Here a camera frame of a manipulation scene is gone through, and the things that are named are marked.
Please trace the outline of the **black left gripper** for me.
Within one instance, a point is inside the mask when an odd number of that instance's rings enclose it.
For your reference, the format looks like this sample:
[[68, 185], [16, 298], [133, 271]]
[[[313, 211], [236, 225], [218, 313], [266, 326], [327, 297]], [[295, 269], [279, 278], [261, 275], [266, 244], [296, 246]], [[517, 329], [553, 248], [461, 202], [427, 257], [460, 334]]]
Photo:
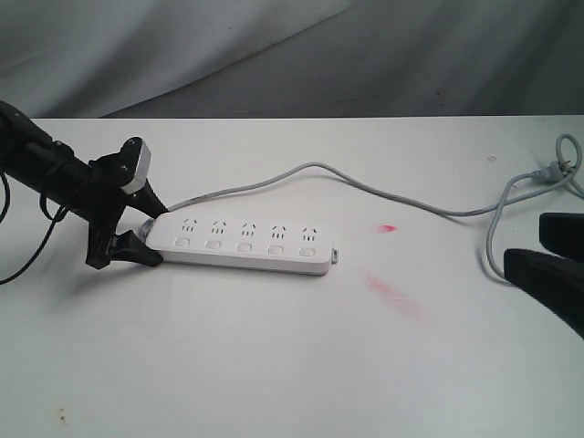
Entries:
[[[136, 165], [136, 152], [117, 152], [89, 161], [90, 174], [84, 200], [88, 203], [89, 215], [86, 263], [91, 267], [101, 269], [111, 261], [149, 267], [163, 262], [162, 256], [146, 246], [132, 231], [116, 234], [128, 201], [123, 187], [132, 181]], [[159, 217], [169, 212], [151, 188], [149, 180], [130, 195], [130, 207], [148, 217]]]

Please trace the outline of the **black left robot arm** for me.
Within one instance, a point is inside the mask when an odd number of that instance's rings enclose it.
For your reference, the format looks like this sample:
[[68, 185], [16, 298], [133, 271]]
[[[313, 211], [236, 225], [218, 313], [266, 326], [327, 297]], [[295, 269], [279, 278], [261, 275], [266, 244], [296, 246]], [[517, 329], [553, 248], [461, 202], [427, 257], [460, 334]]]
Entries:
[[126, 208], [151, 219], [168, 209], [148, 180], [151, 152], [140, 137], [120, 151], [87, 163], [56, 141], [22, 111], [1, 103], [1, 170], [39, 194], [44, 212], [51, 200], [89, 224], [86, 264], [101, 269], [112, 261], [158, 266], [162, 256], [132, 231], [116, 233]]

